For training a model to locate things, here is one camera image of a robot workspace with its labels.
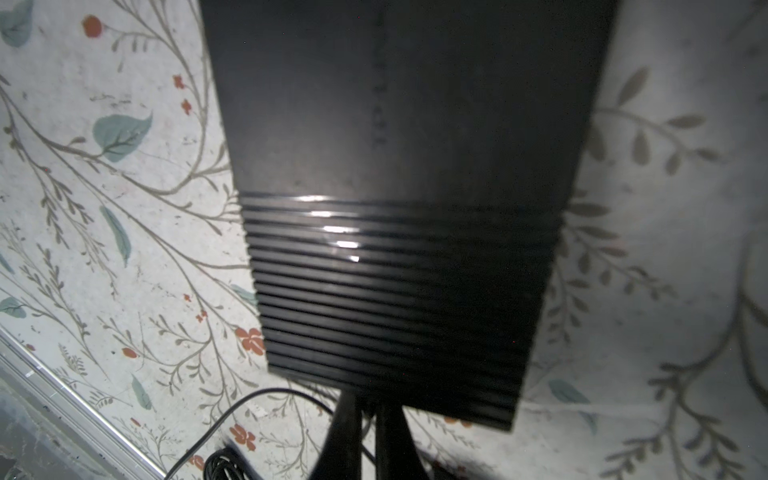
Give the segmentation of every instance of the black plastic casing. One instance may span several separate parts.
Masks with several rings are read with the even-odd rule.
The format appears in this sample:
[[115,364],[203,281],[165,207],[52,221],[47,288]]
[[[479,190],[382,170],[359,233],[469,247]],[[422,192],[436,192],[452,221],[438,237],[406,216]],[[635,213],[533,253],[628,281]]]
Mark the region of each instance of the black plastic casing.
[[271,372],[509,429],[613,0],[203,0]]

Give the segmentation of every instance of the green leaf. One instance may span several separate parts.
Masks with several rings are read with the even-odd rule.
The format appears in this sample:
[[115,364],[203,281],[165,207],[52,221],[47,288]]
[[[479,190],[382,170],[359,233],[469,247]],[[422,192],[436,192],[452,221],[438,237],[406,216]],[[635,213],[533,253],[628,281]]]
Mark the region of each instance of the green leaf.
[[619,237],[618,233],[609,232],[608,230],[604,230],[600,227],[577,227],[577,230],[586,233],[590,237],[595,237],[602,240],[614,240]]
[[629,77],[629,80],[627,80],[627,83],[624,84],[624,86],[621,88],[621,91],[619,92],[619,106],[627,103],[629,100],[635,98],[637,94],[640,93],[640,91],[645,86],[649,72],[650,71],[648,70],[648,67],[642,67],[634,72],[631,77]]
[[131,256],[131,241],[128,239],[125,229],[118,218],[112,213],[112,210],[102,205],[99,207],[99,211],[104,215],[109,227],[112,229],[112,233],[114,233],[114,241],[118,244],[118,250],[120,250],[124,264],[128,265],[128,257]]
[[638,165],[648,165],[650,162],[650,145],[645,131],[637,131],[637,135],[632,143],[632,160]]
[[601,217],[611,209],[603,207],[597,204],[570,204],[568,205],[568,212],[578,215],[579,217]]
[[[565,380],[555,379],[549,381],[549,390],[552,395],[563,403],[589,403],[589,399],[583,393]],[[579,415],[589,426],[592,435],[598,433],[598,416],[594,413],[579,412]]]
[[682,163],[683,158],[680,156],[680,152],[675,152],[671,157],[669,157],[669,160],[667,160],[667,164],[664,165],[664,169],[670,176],[672,176],[677,173],[677,170],[680,169],[680,165]]
[[152,126],[152,116],[139,120],[127,115],[109,115],[96,120],[94,140],[104,149],[104,156],[118,162],[136,150]]
[[6,313],[15,318],[24,318],[27,313],[22,308],[22,303],[12,296],[0,302],[0,312]]
[[0,35],[12,46],[21,47],[32,33],[32,0],[22,0],[12,10],[0,12]]
[[680,117],[670,118],[667,124],[675,128],[694,128],[704,123],[705,118],[698,114],[681,115]]
[[5,261],[5,258],[3,258],[2,253],[0,253],[0,265],[2,265],[3,268],[5,268],[7,271],[14,273],[11,266],[8,264],[8,262]]
[[563,403],[589,403],[589,399],[583,393],[565,380],[550,380],[549,389],[552,395]]
[[584,149],[596,161],[605,160],[605,140],[603,140],[603,134],[600,133],[594,124],[590,124],[589,126],[589,132],[587,133],[587,141],[584,144]]
[[249,303],[254,308],[256,308],[256,304],[257,304],[256,295],[253,292],[249,292],[248,290],[245,290],[243,287],[237,286],[237,285],[230,285],[230,288],[232,289],[232,291],[234,291],[237,294],[238,297],[243,299],[243,301]]
[[134,393],[136,394],[136,400],[139,401],[139,405],[141,405],[141,408],[145,410],[152,410],[152,400],[150,400],[149,395],[147,395],[147,392],[144,391],[144,387],[141,386],[141,382],[134,377],[134,381],[131,383],[131,387],[134,389]]

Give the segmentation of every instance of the wall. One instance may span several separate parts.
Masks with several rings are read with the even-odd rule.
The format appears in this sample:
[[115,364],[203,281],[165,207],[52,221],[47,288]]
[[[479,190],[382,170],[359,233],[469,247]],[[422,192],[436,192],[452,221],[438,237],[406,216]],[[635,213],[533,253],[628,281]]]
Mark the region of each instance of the wall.
[[[766,477],[768,296],[740,287],[768,213],[764,5],[623,4],[515,428],[409,411],[433,458],[469,478]],[[0,323],[168,468],[235,399],[286,385],[197,6],[0,9]],[[276,396],[221,433],[303,478],[328,421]]]

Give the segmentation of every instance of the red flower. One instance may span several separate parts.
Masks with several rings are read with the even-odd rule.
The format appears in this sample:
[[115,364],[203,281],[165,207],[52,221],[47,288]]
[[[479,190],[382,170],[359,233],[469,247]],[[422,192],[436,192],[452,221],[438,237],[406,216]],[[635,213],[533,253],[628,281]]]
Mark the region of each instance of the red flower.
[[192,465],[198,467],[200,471],[203,471],[203,468],[205,467],[205,461],[203,460],[203,457],[199,455],[195,455],[192,458],[189,459],[189,463]]
[[89,15],[83,18],[83,31],[88,38],[98,38],[103,30],[101,20],[98,17]]
[[264,340],[262,340],[259,329],[250,329],[246,332],[245,329],[238,327],[235,330],[235,335],[243,339],[242,344],[245,350],[250,350],[259,356],[264,354]]
[[246,429],[238,424],[235,424],[234,427],[230,427],[230,432],[234,435],[235,442],[245,445],[251,452],[256,450],[256,446],[253,444],[253,440],[256,440],[256,436],[253,433],[247,432]]
[[[459,421],[458,419],[452,419],[451,417],[445,417],[445,423],[454,424],[454,423],[456,423],[458,421]],[[469,427],[472,426],[472,422],[467,422],[466,420],[462,420],[461,423],[462,423],[462,427],[464,427],[465,429],[468,429]]]

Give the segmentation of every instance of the wallpaper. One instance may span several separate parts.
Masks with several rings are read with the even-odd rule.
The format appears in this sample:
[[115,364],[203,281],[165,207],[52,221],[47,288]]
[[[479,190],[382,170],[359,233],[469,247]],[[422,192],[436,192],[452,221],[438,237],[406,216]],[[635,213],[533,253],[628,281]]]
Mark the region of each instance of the wallpaper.
[[[623,3],[515,427],[409,409],[433,462],[768,476],[765,5]],[[165,469],[302,388],[266,373],[201,31],[192,1],[0,0],[0,323]],[[271,396],[220,437],[305,478],[328,425]]]

